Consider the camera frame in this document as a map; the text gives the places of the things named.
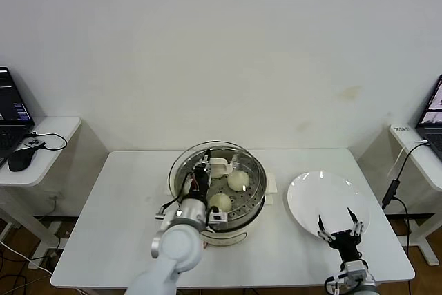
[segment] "wall stain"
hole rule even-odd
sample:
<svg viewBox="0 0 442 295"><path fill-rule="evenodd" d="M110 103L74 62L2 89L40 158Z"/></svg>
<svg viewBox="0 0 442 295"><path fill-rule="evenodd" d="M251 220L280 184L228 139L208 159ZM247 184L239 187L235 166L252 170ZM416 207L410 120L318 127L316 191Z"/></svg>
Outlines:
<svg viewBox="0 0 442 295"><path fill-rule="evenodd" d="M344 102L353 102L358 98L361 93L362 86L350 86L344 90L342 90L338 94L338 98L343 100Z"/></svg>
<svg viewBox="0 0 442 295"><path fill-rule="evenodd" d="M310 120L301 122L298 126L296 126L296 131L298 132L306 131L309 127L311 127L312 124L313 122Z"/></svg>

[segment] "white table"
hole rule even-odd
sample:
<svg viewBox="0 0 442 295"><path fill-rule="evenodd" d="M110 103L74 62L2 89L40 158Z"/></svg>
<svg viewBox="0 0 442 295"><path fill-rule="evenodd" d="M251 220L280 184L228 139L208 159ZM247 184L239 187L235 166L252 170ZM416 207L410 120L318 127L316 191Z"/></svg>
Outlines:
<svg viewBox="0 0 442 295"><path fill-rule="evenodd" d="M407 124L391 125L390 133L401 146L405 146L405 153L410 152L417 145L412 144L413 142L422 140L416 130ZM437 191L442 191L442 163L433 150L428 146L421 146L412 152L410 159L430 186ZM434 214L421 226L418 226L416 221L410 220L410 245L419 247L428 265L439 265L439 259L426 238L441 226L442 212ZM402 246L407 245L407 236L398 236L398 238Z"/></svg>
<svg viewBox="0 0 442 295"><path fill-rule="evenodd" d="M57 133L66 138L67 141L69 141L80 125L78 117L37 117L34 121L35 127L32 131L37 133ZM47 146L53 148L64 144L58 137L45 136L38 138L46 142ZM26 148L26 146L20 144L18 149L22 148ZM40 183L60 153L61 151L38 151L34 154L30 166L20 172L11 172L7 162L0 167L0 209L12 218L12 222L8 223L5 232L0 236L5 236L14 222L23 225L41 239L41 244L34 253L34 257L44 256L48 248L57 246L58 238L54 233L58 230L61 223L53 222L49 229L47 229L32 216L27 206L22 204L19 199L7 190L7 187L32 187ZM65 244L66 241L63 240L59 247L62 248Z"/></svg>
<svg viewBox="0 0 442 295"><path fill-rule="evenodd" d="M347 178L369 201L371 224L359 249L378 282L409 280L414 270L361 170L347 149L256 150L275 175L278 193L264 206L249 237L230 247L207 247L178 287L291 287L322 285L339 270L336 250L307 233L287 212L287 187L299 174L324 170ZM167 174L179 151L109 155L51 278L55 287L124 289L152 267L154 219Z"/></svg>

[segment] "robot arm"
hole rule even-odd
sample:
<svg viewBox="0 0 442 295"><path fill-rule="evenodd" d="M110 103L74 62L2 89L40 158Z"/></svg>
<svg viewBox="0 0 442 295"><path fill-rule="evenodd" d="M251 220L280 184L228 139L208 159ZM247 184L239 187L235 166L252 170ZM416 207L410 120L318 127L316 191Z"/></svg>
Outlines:
<svg viewBox="0 0 442 295"><path fill-rule="evenodd" d="M156 218L163 220L163 223L153 239L151 249L152 257L156 258L155 265L151 271L135 279L126 295L175 295L180 273L193 269L200 262L200 232L208 226L206 194L211 181L209 160L210 151L207 151L193 167L193 187L182 198L180 207L164 215L164 209L175 202L172 201L160 209Z"/></svg>
<svg viewBox="0 0 442 295"><path fill-rule="evenodd" d="M159 244L153 270L140 274L126 295L176 295L180 273L193 269L201 260L202 241L192 226L172 226Z"/></svg>
<svg viewBox="0 0 442 295"><path fill-rule="evenodd" d="M325 230L323 221L319 216L319 231L318 235L332 249L337 249L342 259L340 266L340 274L338 279L343 279L348 290L343 294L355 294L355 295L379 295L376 289L376 281L373 276L368 272L368 264L362 259L362 253L357 249L357 245L361 243L361 234L363 232L363 223L359 221L352 210L348 209L350 217L353 221L353 228L345 231L337 231L330 234ZM334 281L333 292L329 292L327 286ZM327 294L340 294L340 288L338 280L334 277L329 277L324 284Z"/></svg>

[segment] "white plate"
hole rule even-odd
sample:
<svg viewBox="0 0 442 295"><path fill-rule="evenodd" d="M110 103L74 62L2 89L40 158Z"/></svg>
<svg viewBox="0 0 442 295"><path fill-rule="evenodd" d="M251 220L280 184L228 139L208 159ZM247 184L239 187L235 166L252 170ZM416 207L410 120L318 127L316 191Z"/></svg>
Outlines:
<svg viewBox="0 0 442 295"><path fill-rule="evenodd" d="M287 192L291 214L308 232L318 236L318 216L329 233L353 227L350 208L367 230L370 214L367 200L355 186L339 175L325 171L301 174Z"/></svg>

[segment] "computer mouse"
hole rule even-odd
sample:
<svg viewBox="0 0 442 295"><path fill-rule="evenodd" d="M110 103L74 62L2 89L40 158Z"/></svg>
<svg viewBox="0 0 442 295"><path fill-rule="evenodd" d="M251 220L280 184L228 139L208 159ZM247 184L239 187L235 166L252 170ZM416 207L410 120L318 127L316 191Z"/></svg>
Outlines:
<svg viewBox="0 0 442 295"><path fill-rule="evenodd" d="M8 158L9 170L11 172L18 172L27 169L30 162L32 162L34 153L34 148L25 148L15 151Z"/></svg>

